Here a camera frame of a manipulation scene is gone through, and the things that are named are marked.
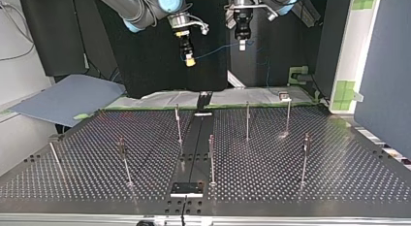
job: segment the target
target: silver post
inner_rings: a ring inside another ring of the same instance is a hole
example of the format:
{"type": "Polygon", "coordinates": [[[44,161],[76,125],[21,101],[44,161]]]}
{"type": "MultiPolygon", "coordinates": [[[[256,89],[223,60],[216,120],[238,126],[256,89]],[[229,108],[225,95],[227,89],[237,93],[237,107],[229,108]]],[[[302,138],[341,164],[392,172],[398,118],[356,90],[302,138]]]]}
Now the silver post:
{"type": "Polygon", "coordinates": [[[288,102],[288,109],[287,109],[287,124],[286,124],[286,126],[285,126],[285,132],[287,133],[287,135],[288,135],[288,128],[289,128],[289,124],[290,124],[290,111],[291,111],[291,99],[290,99],[290,101],[288,102]]]}
{"type": "Polygon", "coordinates": [[[57,152],[55,151],[54,144],[52,142],[48,143],[51,147],[52,154],[54,156],[55,161],[60,165],[60,159],[58,158],[57,152]]]}
{"type": "Polygon", "coordinates": [[[250,104],[247,102],[247,135],[246,135],[246,140],[248,142],[248,140],[250,139],[250,104]]]}
{"type": "Polygon", "coordinates": [[[285,138],[289,134],[289,127],[290,127],[290,112],[291,112],[291,102],[292,99],[290,98],[290,94],[288,92],[279,92],[278,97],[280,99],[280,102],[282,103],[288,103],[287,105],[287,122],[285,125],[285,131],[281,137],[285,138]]]}
{"type": "Polygon", "coordinates": [[[127,163],[126,146],[125,146],[125,142],[124,142],[124,137],[120,137],[120,140],[119,140],[119,143],[118,143],[118,151],[119,151],[119,153],[120,153],[120,156],[121,156],[121,158],[122,158],[122,160],[123,160],[123,162],[124,162],[124,166],[125,166],[125,168],[126,168],[127,178],[128,178],[128,180],[129,180],[128,183],[127,183],[127,185],[128,185],[129,187],[131,187],[131,186],[134,185],[134,183],[133,183],[133,181],[131,180],[130,170],[129,170],[128,163],[127,163]]]}
{"type": "Polygon", "coordinates": [[[179,142],[180,144],[182,144],[178,104],[177,104],[176,107],[175,107],[175,120],[177,121],[177,128],[178,128],[178,142],[179,142]]]}
{"type": "Polygon", "coordinates": [[[208,148],[209,148],[209,158],[211,160],[211,186],[215,186],[217,183],[215,183],[214,179],[214,136],[209,135],[209,140],[208,140],[208,148]]]}
{"type": "Polygon", "coordinates": [[[306,169],[307,157],[311,150],[311,138],[308,133],[305,133],[303,149],[304,149],[304,164],[302,166],[301,187],[305,185],[304,179],[305,179],[305,169],[306,169]]]}

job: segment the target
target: white panel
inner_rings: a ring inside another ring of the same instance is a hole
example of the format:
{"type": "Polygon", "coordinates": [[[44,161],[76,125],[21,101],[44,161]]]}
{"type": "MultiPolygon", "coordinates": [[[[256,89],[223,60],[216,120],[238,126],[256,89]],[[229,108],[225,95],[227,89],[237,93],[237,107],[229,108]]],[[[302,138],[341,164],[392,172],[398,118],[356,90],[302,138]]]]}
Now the white panel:
{"type": "Polygon", "coordinates": [[[54,124],[12,113],[0,117],[0,176],[47,144],[54,124]]]}
{"type": "MultiPolygon", "coordinates": [[[[377,17],[380,0],[375,0],[373,9],[351,10],[348,15],[341,54],[335,74],[332,90],[332,100],[338,81],[355,81],[355,91],[359,91],[363,78],[365,61],[377,17]]],[[[350,110],[333,111],[332,113],[354,113],[356,102],[351,104],[350,110]]]]}
{"type": "MultiPolygon", "coordinates": [[[[0,0],[21,9],[19,0],[0,0]]],[[[0,10],[0,59],[27,52],[31,44],[18,33],[14,25],[0,10]]],[[[11,12],[22,31],[25,31],[18,13],[11,12]]],[[[51,86],[46,77],[39,55],[35,50],[19,59],[0,61],[0,106],[15,99],[51,86]]]]}
{"type": "MultiPolygon", "coordinates": [[[[0,0],[21,9],[19,0],[0,0]]],[[[31,48],[0,10],[0,59],[20,55],[31,48]]],[[[23,20],[8,11],[22,31],[23,20]]],[[[35,50],[18,59],[0,61],[0,112],[21,99],[51,86],[35,50]]],[[[55,134],[53,124],[16,113],[0,114],[0,176],[47,144],[55,134]]]]}

